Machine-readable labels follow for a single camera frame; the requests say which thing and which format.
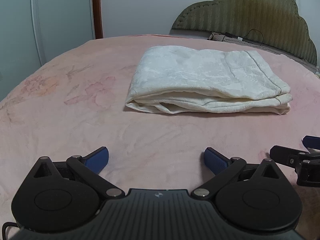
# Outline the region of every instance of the blue gripper pad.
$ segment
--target blue gripper pad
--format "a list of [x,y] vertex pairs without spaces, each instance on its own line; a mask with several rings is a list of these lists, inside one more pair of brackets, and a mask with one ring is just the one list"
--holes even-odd
[[219,174],[226,169],[231,161],[216,150],[208,147],[204,151],[204,164],[215,174]]
[[305,136],[302,140],[305,148],[320,150],[320,138],[315,136]]
[[81,162],[93,171],[95,174],[99,174],[100,171],[108,164],[109,152],[106,147],[101,147],[94,152],[88,154],[81,159]]

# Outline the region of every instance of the mattress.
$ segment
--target mattress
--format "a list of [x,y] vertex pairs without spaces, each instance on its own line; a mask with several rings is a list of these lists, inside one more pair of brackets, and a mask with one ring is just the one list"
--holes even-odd
[[[159,35],[94,40],[46,63],[0,103],[0,223],[14,221],[12,198],[41,156],[64,161],[106,146],[100,176],[129,188],[188,189],[213,174],[202,152],[260,163],[274,145],[305,150],[305,135],[320,136],[320,80],[284,55],[256,49],[291,87],[291,111],[272,113],[147,114],[124,106],[131,78],[146,49],[247,50],[226,42]],[[303,202],[297,231],[320,236],[320,188],[299,187],[294,170],[280,165]]]

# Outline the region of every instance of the metal pin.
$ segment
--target metal pin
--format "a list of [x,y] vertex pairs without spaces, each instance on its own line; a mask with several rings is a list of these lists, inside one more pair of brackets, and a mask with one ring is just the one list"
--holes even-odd
[[122,191],[118,188],[110,188],[106,191],[106,194],[110,197],[118,197],[120,196]]
[[199,197],[205,197],[207,195],[209,195],[209,190],[205,189],[205,188],[197,188],[193,191],[193,193],[196,195],[196,196],[199,196]]

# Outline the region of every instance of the round black disc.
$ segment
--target round black disc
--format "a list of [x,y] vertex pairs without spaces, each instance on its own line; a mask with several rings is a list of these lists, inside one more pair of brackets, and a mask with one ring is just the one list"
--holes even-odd
[[215,199],[220,213],[231,223],[253,231],[279,231],[294,226],[301,201],[290,186],[240,181],[221,189]]
[[37,178],[22,187],[12,201],[12,214],[19,225],[32,231],[69,231],[85,224],[99,208],[97,193],[89,186],[66,179]]

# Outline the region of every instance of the fabric fold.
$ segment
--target fabric fold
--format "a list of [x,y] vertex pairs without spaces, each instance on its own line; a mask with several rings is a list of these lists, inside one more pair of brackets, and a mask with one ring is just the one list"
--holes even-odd
[[155,114],[289,112],[290,87],[255,51],[156,46],[143,55],[126,106]]

